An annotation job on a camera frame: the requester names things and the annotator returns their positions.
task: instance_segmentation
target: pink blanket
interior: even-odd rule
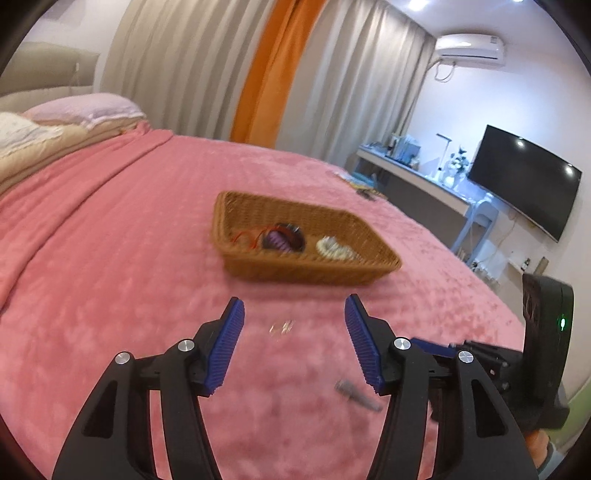
[[[162,353],[218,318],[231,296],[246,304],[245,327],[224,386],[202,401],[226,480],[366,477],[385,411],[334,390],[347,378],[373,394],[343,321],[353,290],[398,335],[522,346],[519,320],[431,233],[356,195],[334,170],[144,125],[64,157],[0,199],[0,412],[43,474],[117,352]],[[234,279],[210,241],[222,190],[347,209],[404,266],[357,289]],[[289,321],[289,333],[270,335]],[[157,428],[154,439],[167,478]],[[422,478],[435,439],[430,426]]]

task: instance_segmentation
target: wicker basket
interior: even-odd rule
[[[298,225],[306,236],[302,253],[251,249],[231,239],[240,231],[256,236],[278,222]],[[361,260],[329,260],[316,251],[316,242],[334,236],[349,245]],[[399,256],[361,218],[344,210],[289,202],[242,192],[222,192],[213,215],[213,242],[226,270],[251,281],[283,281],[329,285],[365,285],[399,270]]]

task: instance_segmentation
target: black television screen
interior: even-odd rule
[[[486,127],[468,179],[560,240],[582,172],[553,153],[499,128]]]

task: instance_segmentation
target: air conditioner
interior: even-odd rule
[[[492,35],[445,35],[437,39],[435,53],[444,61],[469,61],[488,65],[505,63],[505,43]]]

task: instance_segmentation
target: pink pillow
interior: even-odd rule
[[[120,118],[145,118],[131,100],[113,93],[89,93],[59,98],[27,110],[24,117],[42,125],[76,124],[88,130]]]

